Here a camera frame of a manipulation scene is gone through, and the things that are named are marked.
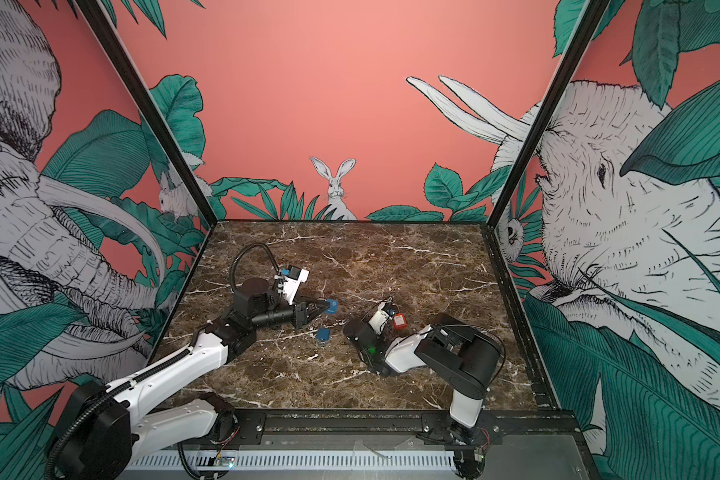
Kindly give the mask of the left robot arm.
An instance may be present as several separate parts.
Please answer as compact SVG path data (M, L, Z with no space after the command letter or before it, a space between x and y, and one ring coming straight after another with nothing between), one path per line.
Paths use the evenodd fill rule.
M254 278L232 304L199 327L188 345L153 365L106 385L94 381L70 397L47 446L47 479L115 479L133 461L206 435L224 444L239 432L234 407L206 392L169 410L155 408L189 383L236 359L263 328L308 325L328 300L298 292L299 281Z

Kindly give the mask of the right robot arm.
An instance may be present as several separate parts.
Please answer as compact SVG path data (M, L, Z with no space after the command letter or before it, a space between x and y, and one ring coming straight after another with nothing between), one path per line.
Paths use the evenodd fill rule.
M381 377L427 367L453 389L451 419L473 428L506 358L501 340L445 313L406 337L387 338L369 321L351 320L343 334L368 369Z

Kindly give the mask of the red padlock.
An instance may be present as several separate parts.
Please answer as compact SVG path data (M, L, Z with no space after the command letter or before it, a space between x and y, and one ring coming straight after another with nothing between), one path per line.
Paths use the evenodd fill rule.
M408 323L403 314L396 314L393 317L393 325L396 330L404 329L408 326Z

